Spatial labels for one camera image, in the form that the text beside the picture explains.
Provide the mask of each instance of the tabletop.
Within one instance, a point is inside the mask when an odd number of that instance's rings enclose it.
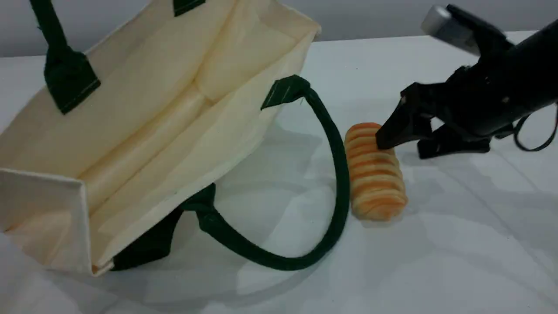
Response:
[[[532,32],[510,33],[521,41]],[[44,58],[0,58],[0,131],[44,83]],[[342,135],[383,123],[412,82],[444,81],[476,58],[430,37],[316,42],[301,76]],[[536,112],[523,142],[544,142],[555,108]],[[318,265],[278,272],[236,256],[183,215],[171,255],[102,278],[46,272],[0,236],[7,313],[556,313],[558,145],[420,160],[396,148],[409,204],[390,223],[350,216]],[[284,107],[261,147],[218,182],[216,206],[239,232],[300,255],[333,211],[335,175],[323,130],[304,102]]]

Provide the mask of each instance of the green strap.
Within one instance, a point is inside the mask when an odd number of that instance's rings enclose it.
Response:
[[[195,211],[200,228],[227,248],[254,263],[278,270],[299,270],[317,263],[341,237],[349,212],[349,170],[343,140],[324,104],[310,88],[310,83],[298,75],[278,80],[268,94],[262,109],[293,102],[301,97],[306,98],[324,128],[333,154],[336,175],[336,199],[331,223],[323,239],[314,249],[301,257],[287,258],[266,251],[250,242],[233,229],[213,206],[215,184],[203,189],[179,207],[184,211]]]
[[[173,0],[172,5],[174,7],[175,16],[183,15],[184,13],[190,11],[191,9],[201,6],[205,3],[205,0]]]
[[[214,207],[215,184],[211,184],[187,199],[153,228],[118,253],[112,270],[134,268],[161,259],[170,253],[172,234],[183,211],[194,211],[200,228],[237,254],[273,269],[298,270],[317,263],[341,237],[349,211],[349,170],[343,141],[324,104],[310,88],[310,83],[297,75],[275,82],[262,109],[305,97],[320,120],[328,137],[335,166],[336,199],[331,223],[324,238],[309,253],[298,258],[286,258],[270,253],[233,229]]]
[[[68,46],[51,1],[30,1],[49,45],[44,70],[46,86],[60,112],[67,114],[93,93],[100,81],[87,57]]]

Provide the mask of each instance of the canvas tote bag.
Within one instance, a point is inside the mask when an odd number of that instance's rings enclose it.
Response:
[[[50,0],[31,4],[49,45],[46,87],[0,135],[0,228],[23,252],[91,275],[135,267],[169,253],[183,211],[275,269],[308,267],[333,247],[348,213],[347,161],[297,76],[317,23],[274,0],[155,0],[84,55],[68,46]],[[281,104],[301,97],[331,146],[336,205],[323,240],[285,258],[224,221],[213,182],[256,149]]]

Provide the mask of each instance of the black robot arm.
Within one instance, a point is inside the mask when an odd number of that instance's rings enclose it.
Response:
[[[467,50],[480,54],[478,62],[457,69],[446,82],[414,83],[403,90],[394,113],[376,134],[378,147],[420,140],[418,153],[426,159],[486,153],[493,137],[514,135],[518,147],[528,150],[518,142],[517,132],[532,112],[558,100],[558,20],[513,45],[477,17],[452,5],[447,11],[450,30],[457,25],[470,31],[468,41],[474,42]],[[430,125],[433,117],[444,122],[435,131]]]

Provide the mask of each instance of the pastry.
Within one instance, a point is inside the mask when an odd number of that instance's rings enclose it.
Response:
[[[359,123],[345,137],[353,214],[359,219],[389,221],[408,202],[403,174],[393,149],[379,150],[381,125]]]

